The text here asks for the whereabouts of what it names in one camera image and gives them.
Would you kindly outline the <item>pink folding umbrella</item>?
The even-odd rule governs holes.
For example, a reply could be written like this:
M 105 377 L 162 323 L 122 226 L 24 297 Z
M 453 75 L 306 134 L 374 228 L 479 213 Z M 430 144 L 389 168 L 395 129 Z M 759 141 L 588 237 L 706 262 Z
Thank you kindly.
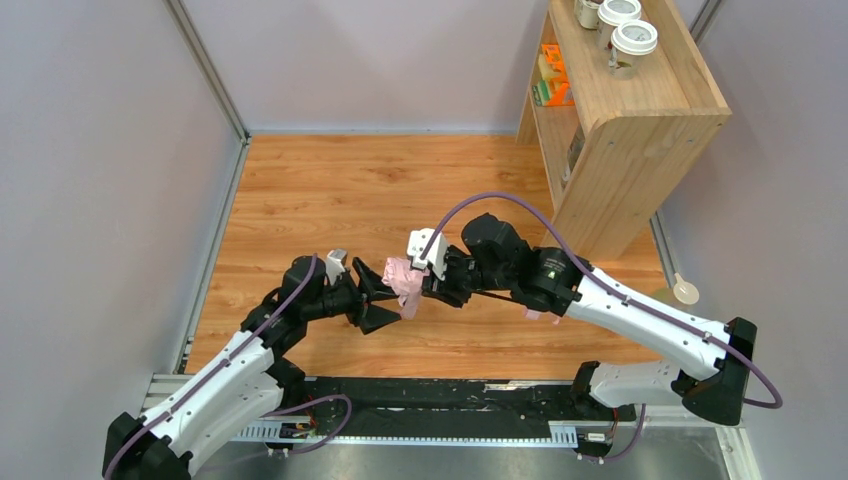
M 577 296 L 574 279 L 563 268 L 522 267 L 513 262 L 486 265 L 474 260 L 476 275 L 471 297 L 481 295 L 519 304 L 525 308 L 528 318 L 536 319 L 543 313 L 561 317 Z M 411 269 L 408 260 L 387 259 L 383 283 L 398 295 L 402 317 L 415 316 L 419 303 L 425 298 L 423 280 L 429 275 L 428 270 Z

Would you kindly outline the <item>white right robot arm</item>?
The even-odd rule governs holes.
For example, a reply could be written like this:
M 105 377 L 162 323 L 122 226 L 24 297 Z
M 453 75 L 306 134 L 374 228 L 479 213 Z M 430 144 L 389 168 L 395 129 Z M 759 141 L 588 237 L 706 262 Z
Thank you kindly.
M 532 247 L 513 226 L 491 214 L 469 222 L 464 246 L 431 228 L 411 232 L 407 255 L 416 270 L 430 269 L 422 294 L 456 308 L 474 294 L 509 301 L 532 313 L 551 313 L 600 326 L 661 355 L 661 360 L 614 365 L 589 361 L 573 392 L 607 408 L 681 404 L 697 417 L 725 426 L 741 421 L 757 327 L 692 316 L 630 289 L 587 260 L 558 247 Z

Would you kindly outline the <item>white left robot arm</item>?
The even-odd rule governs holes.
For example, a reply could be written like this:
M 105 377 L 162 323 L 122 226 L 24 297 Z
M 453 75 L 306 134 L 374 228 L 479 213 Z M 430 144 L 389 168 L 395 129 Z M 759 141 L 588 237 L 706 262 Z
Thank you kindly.
M 304 373 L 284 355 L 313 320 L 344 315 L 365 334 L 400 320 L 380 307 L 396 299 L 359 258 L 330 266 L 316 255 L 293 261 L 225 347 L 176 392 L 107 430 L 106 479 L 191 479 L 222 446 L 264 414 L 295 412 Z

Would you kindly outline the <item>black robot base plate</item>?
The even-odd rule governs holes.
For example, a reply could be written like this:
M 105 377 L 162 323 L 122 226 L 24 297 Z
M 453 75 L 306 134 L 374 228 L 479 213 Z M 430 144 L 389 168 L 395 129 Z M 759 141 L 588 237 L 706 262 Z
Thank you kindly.
M 315 377 L 295 382 L 282 408 L 306 405 L 280 439 L 374 444 L 537 446 L 599 457 L 638 419 L 632 405 L 610 408 L 570 382 Z

